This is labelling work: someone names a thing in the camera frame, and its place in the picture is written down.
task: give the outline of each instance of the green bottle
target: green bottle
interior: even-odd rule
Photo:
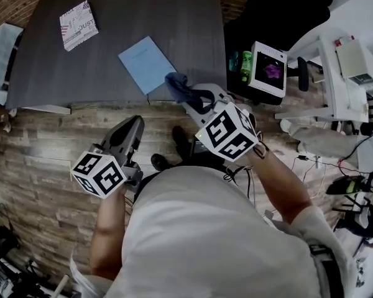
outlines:
[[[242,55],[241,79],[243,83],[249,83],[252,68],[252,54],[244,51]]]

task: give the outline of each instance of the white t-shirt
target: white t-shirt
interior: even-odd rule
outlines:
[[[333,250],[350,297],[355,263],[322,211],[306,208],[291,227]],[[83,298],[320,297],[308,245],[268,225],[223,173],[195,166],[166,170],[141,192],[117,278],[79,282]]]
[[[367,136],[357,136],[357,144],[365,140]],[[373,172],[373,137],[365,140],[357,147],[359,170],[362,172]]]

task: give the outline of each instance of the dark gray table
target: dark gray table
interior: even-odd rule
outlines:
[[[145,102],[117,55],[146,36],[191,83],[226,87],[219,0],[88,0],[99,33],[67,52],[59,17],[83,1],[40,0],[19,45],[7,108]],[[149,100],[172,97],[161,86]]]

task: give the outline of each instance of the cable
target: cable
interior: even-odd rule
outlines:
[[[344,158],[341,158],[341,159],[340,159],[340,162],[342,162],[342,161],[344,161],[344,160],[350,158],[350,157],[354,154],[354,152],[358,149],[358,147],[359,147],[360,145],[362,145],[366,140],[368,140],[368,139],[370,139],[370,138],[372,138],[372,137],[373,137],[373,134],[370,135],[370,136],[368,136],[368,137],[365,138],[364,140],[361,140],[361,141],[360,141],[360,142],[355,146],[355,148],[353,149],[353,151],[352,151],[348,156],[345,156]]]
[[[322,187],[323,181],[325,180],[325,177],[326,177],[326,167],[327,167],[327,165],[325,165],[325,173],[324,173],[324,175],[323,175],[323,178],[322,178],[321,184],[319,185],[318,192],[316,192],[316,194],[315,194],[313,197],[311,197],[311,199],[316,198],[316,197],[319,195],[319,193],[321,192],[321,187]]]
[[[133,206],[134,205],[134,202],[132,202],[128,197],[126,197],[126,196],[124,196],[124,198],[126,199],[126,200],[128,200],[128,204],[129,204],[129,206]]]
[[[8,219],[8,226],[9,226],[9,228],[10,228],[10,231],[13,231],[13,230],[14,230],[14,227],[12,226],[12,223],[11,223],[10,218],[9,218],[9,216],[8,216],[7,207],[6,207],[6,205],[5,205],[4,203],[0,203],[0,208],[1,208],[1,207],[4,208],[4,210],[6,211],[6,213],[3,214],[3,213],[1,213],[1,211],[0,211],[0,216],[5,216],[5,217]]]
[[[250,173],[249,170],[246,170],[247,177],[249,178],[247,182],[247,198],[250,200]]]
[[[314,165],[315,165],[315,162],[312,164],[311,168],[309,168],[308,170],[305,171],[304,178],[303,178],[303,183],[305,182],[306,174],[309,172],[309,170],[311,170],[313,168]]]
[[[294,164],[295,164],[295,162],[296,162],[296,159],[299,159],[299,157],[295,157],[295,158],[294,158],[294,160],[293,160],[293,166],[292,166],[292,171],[293,171],[293,169],[294,169]]]
[[[348,170],[348,171],[354,171],[354,172],[358,172],[360,174],[370,174],[369,172],[362,172],[362,171],[359,171],[359,170],[353,170],[353,169],[345,168],[345,167],[340,166],[340,165],[336,166],[336,165],[333,165],[332,163],[325,163],[325,162],[321,162],[321,161],[317,161],[317,160],[312,160],[312,159],[309,159],[308,157],[305,157],[305,159],[301,159],[301,158],[298,158],[298,159],[300,159],[300,160],[310,160],[310,161],[317,162],[317,163],[320,163],[321,165],[326,165],[326,166],[335,166],[336,168],[341,168],[341,169]]]
[[[231,181],[234,181],[235,182],[235,176],[242,170],[245,170],[246,173],[247,173],[247,178],[248,178],[248,182],[247,182],[247,198],[250,200],[250,185],[251,185],[251,177],[250,177],[250,173],[249,173],[249,170],[252,169],[251,166],[238,166],[238,169],[236,169],[235,171],[231,171],[229,169],[230,166],[235,166],[235,165],[229,165],[226,167],[225,169],[225,172],[226,174],[224,174],[223,176],[223,179],[227,182],[231,182]],[[256,207],[256,191],[255,191],[255,187],[254,187],[254,179],[253,179],[253,194],[254,194],[254,207]]]

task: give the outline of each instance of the black and white pattern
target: black and white pattern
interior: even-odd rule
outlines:
[[[245,135],[239,133],[227,145],[220,149],[220,153],[230,159],[236,159],[253,145],[253,142]]]
[[[93,180],[104,194],[108,194],[117,184],[119,184],[119,182],[123,180],[123,176],[112,161],[99,173],[97,173]]]
[[[254,129],[253,129],[253,126],[248,118],[248,116],[246,116],[245,114],[243,114],[243,112],[241,110],[239,110],[238,108],[236,109],[237,111],[237,114],[242,122],[242,125],[243,125],[243,128],[245,128],[248,132],[250,132],[252,135],[256,135],[254,133]]]
[[[216,148],[236,130],[235,124],[226,111],[220,113],[207,127],[207,134]]]
[[[101,156],[88,153],[73,170],[87,176],[101,158]]]
[[[87,179],[85,178],[81,178],[79,176],[75,176],[75,178],[77,179],[77,181],[79,181],[79,183],[81,184],[81,186],[88,192],[90,193],[93,193],[93,194],[96,194],[97,196],[99,195],[97,193],[97,191],[95,191],[94,187],[91,185],[90,182],[88,182]]]

